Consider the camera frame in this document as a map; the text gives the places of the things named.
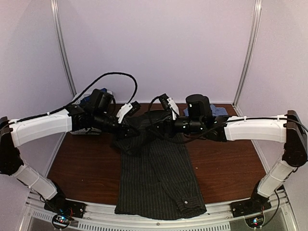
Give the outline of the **black pinstriped long sleeve shirt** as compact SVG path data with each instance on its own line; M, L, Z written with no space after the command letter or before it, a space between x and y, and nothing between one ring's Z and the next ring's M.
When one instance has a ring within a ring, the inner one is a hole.
M190 155L182 136L174 143L162 141L146 128L167 116L154 110L124 121L140 131L140 136L112 139L120 151L121 173L115 214L139 215L157 220L193 218L207 212Z

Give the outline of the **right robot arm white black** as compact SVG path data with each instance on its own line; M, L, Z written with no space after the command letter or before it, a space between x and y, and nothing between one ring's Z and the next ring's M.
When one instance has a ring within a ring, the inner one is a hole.
M178 116L150 122L155 135L167 140L177 133L198 134L207 140L227 142L237 140L274 141L284 144L284 151L270 171L256 184L247 201L247 209L257 212L268 198L281 187L291 173L308 161L307 128L295 111L270 117L238 116Z

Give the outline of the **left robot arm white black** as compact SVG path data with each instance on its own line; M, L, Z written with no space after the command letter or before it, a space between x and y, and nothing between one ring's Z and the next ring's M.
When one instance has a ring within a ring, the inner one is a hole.
M118 139L139 135L137 129L121 123L115 116L90 113L78 105L31 119L9 120L3 117L0 120L1 174L15 177L39 193L59 214L66 213L69 202L60 187L23 161L18 148L40 138L83 128L97 128L115 134Z

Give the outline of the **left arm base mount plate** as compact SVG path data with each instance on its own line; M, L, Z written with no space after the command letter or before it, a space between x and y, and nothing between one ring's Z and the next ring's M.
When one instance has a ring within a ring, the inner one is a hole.
M82 202L64 200L55 202L47 200L44 203L44 209L67 217L83 218L86 205Z

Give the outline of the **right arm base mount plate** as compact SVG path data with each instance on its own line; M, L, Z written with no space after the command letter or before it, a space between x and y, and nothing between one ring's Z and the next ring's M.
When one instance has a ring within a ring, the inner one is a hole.
M251 214L262 213L264 210L271 209L269 201L261 202L253 199L232 202L230 204L231 212L234 218L248 216Z

